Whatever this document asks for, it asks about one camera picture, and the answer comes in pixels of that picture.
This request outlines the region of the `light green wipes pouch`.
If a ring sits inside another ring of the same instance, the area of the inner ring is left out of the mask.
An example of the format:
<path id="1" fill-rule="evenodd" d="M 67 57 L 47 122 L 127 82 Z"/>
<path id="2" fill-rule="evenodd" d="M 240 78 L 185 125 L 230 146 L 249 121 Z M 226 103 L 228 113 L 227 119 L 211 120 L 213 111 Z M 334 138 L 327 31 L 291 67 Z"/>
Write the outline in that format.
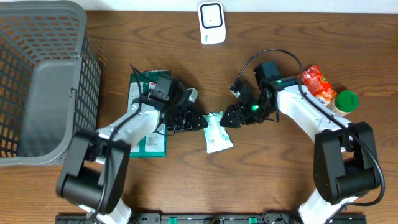
<path id="1" fill-rule="evenodd" d="M 220 126 L 220 121 L 223 117 L 223 112 L 210 113 L 203 116 L 208 127 L 204 129 L 206 139 L 206 152 L 208 154 L 223 151 L 234 147 L 226 128 Z"/>

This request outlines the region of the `green 3M package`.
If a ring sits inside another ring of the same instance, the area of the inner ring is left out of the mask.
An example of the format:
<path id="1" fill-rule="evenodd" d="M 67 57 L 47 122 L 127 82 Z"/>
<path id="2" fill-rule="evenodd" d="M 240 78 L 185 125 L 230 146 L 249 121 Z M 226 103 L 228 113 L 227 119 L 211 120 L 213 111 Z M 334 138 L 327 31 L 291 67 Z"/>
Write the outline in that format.
<path id="1" fill-rule="evenodd" d="M 170 75 L 169 70 L 151 70 L 141 72 L 142 75 L 137 74 L 140 82 L 141 91 L 145 92 L 154 89 L 156 82 L 160 75 Z M 131 73 L 127 110 L 131 109 L 133 100 L 139 96 L 139 89 L 136 81 L 136 76 Z M 166 157 L 167 146 L 167 131 L 164 124 L 159 126 L 155 133 L 149 133 L 144 136 L 130 151 L 129 157 L 132 158 L 155 158 Z"/>

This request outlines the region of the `red snack packet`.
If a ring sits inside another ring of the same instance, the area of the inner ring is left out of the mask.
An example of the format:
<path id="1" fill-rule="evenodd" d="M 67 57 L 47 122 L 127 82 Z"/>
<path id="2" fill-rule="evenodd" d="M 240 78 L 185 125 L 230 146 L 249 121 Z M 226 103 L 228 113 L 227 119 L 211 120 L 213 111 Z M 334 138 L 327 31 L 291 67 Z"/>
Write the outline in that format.
<path id="1" fill-rule="evenodd" d="M 309 69 L 303 71 L 303 84 L 309 92 L 325 106 L 337 95 L 332 89 L 332 85 L 323 76 L 319 65 L 312 65 Z"/>

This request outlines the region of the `green lid jar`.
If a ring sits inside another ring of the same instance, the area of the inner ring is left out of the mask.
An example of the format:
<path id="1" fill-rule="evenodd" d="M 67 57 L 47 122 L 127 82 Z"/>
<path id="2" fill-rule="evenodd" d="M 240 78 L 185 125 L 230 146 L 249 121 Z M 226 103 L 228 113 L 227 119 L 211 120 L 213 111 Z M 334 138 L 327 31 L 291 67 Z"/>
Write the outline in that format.
<path id="1" fill-rule="evenodd" d="M 359 106 L 359 98 L 356 93 L 344 90 L 337 94 L 328 104 L 328 109 L 340 117 L 345 117 Z"/>

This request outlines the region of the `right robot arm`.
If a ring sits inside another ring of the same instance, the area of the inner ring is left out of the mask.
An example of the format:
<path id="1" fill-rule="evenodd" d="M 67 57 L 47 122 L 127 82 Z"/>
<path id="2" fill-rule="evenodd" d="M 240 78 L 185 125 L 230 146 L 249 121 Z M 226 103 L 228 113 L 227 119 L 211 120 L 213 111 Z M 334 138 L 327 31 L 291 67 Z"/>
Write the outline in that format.
<path id="1" fill-rule="evenodd" d="M 241 102 L 227 107 L 220 125 L 240 128 L 282 113 L 311 138 L 315 190 L 287 223 L 333 223 L 346 207 L 356 206 L 358 198 L 385 187 L 370 125 L 333 113 L 297 77 L 282 77 L 274 61 L 258 65 L 254 76 L 259 97 L 238 82 L 235 94 Z"/>

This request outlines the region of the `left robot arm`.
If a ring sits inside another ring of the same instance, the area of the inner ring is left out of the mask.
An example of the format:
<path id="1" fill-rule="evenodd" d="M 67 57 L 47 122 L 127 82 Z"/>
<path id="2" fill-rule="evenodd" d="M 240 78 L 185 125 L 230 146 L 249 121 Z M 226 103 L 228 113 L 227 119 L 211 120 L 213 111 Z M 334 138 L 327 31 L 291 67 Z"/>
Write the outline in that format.
<path id="1" fill-rule="evenodd" d="M 139 88 L 129 111 L 105 128 L 77 131 L 56 194 L 87 211 L 85 222 L 128 223 L 132 209 L 122 200 L 131 149 L 161 125 L 175 132 L 208 126 L 194 107 L 198 92 L 167 75 L 153 89 Z"/>

